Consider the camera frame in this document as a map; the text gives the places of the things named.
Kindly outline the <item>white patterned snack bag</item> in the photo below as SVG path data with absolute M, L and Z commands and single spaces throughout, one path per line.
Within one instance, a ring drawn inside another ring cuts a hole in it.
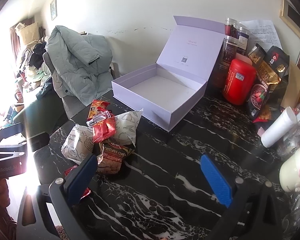
M 134 145 L 136 142 L 136 129 L 139 125 L 143 109 L 140 111 L 128 111 L 114 116 L 116 132 L 113 139 L 119 145 Z
M 75 124 L 67 136 L 61 153 L 76 164 L 80 164 L 94 147 L 93 130 L 91 127 Z

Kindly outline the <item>brown nutritious cereal packet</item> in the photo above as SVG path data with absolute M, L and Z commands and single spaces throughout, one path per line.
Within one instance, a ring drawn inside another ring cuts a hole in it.
M 117 174 L 126 157 L 133 154 L 135 147 L 119 145 L 111 140 L 104 140 L 98 144 L 100 154 L 97 157 L 97 173 Z

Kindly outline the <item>red gold-lettered snack packet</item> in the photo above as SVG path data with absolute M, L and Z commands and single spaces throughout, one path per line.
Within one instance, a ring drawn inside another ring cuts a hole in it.
M 106 118 L 93 125 L 93 142 L 99 143 L 116 133 L 115 119 Z

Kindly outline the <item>red cartoon couple snack bag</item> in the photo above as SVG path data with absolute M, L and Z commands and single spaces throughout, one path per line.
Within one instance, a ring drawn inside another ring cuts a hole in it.
M 87 120 L 89 121 L 99 112 L 105 111 L 109 104 L 109 102 L 94 99 L 90 105 Z

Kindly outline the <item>red ketchup sachet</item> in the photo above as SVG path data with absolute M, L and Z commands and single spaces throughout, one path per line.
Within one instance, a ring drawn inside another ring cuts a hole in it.
M 98 112 L 96 115 L 92 117 L 92 119 L 88 120 L 86 122 L 88 127 L 92 127 L 98 122 L 101 122 L 107 118 L 112 118 L 113 115 L 109 111 L 104 111 L 104 112 Z

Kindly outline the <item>white ceramic mug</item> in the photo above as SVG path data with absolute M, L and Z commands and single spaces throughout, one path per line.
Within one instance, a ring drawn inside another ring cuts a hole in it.
M 300 192 L 300 148 L 282 164 L 279 179 L 285 192 Z

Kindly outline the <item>white paper roll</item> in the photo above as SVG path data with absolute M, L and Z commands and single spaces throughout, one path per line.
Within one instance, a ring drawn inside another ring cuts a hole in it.
M 297 124 L 297 118 L 291 107 L 287 107 L 273 124 L 262 134 L 261 142 L 269 148 Z

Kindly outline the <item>red cylindrical tin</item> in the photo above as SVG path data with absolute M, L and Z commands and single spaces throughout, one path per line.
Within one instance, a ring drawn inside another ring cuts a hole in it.
M 233 105 L 242 105 L 255 78 L 255 67 L 242 60 L 233 59 L 222 91 L 224 98 Z

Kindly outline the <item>lavender open gift box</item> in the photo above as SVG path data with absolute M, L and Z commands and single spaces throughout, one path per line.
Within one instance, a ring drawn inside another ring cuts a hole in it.
M 175 16 L 156 63 L 112 81 L 113 97 L 171 131 L 204 96 L 225 38 L 221 22 Z

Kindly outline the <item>grey-green puffer jacket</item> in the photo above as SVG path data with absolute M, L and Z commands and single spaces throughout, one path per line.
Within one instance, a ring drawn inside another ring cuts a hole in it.
M 80 35 L 65 26 L 53 29 L 46 51 L 69 93 L 88 106 L 111 90 L 113 55 L 102 35 Z

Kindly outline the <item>brown paper bag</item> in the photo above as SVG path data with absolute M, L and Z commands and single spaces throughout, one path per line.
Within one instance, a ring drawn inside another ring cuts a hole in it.
M 281 107 L 294 108 L 300 98 L 300 69 L 292 61 L 289 63 L 288 85 L 281 102 Z

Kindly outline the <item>tall dark clear jar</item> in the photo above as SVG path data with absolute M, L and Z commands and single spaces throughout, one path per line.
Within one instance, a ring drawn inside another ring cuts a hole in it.
M 211 73 L 211 81 L 214 87 L 223 89 L 230 64 L 236 57 L 238 48 L 238 39 L 226 35 L 223 40 L 223 45 L 217 57 L 215 66 Z

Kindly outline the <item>printed white paper sheet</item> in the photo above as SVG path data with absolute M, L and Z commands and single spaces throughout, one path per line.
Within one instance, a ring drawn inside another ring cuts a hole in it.
M 247 50 L 251 51 L 254 45 L 259 44 L 265 52 L 272 46 L 282 49 L 279 36 L 274 24 L 270 20 L 251 20 L 239 22 L 249 30 L 249 41 Z

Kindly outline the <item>small distant wall picture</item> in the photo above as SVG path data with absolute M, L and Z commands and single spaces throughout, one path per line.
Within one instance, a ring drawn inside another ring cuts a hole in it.
M 57 17 L 57 0 L 52 0 L 50 3 L 50 15 L 52 21 Z

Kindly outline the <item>gold framed wall picture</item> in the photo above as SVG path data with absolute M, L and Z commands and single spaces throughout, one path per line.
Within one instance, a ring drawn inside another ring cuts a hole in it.
M 300 38 L 300 14 L 289 0 L 281 0 L 279 17 Z

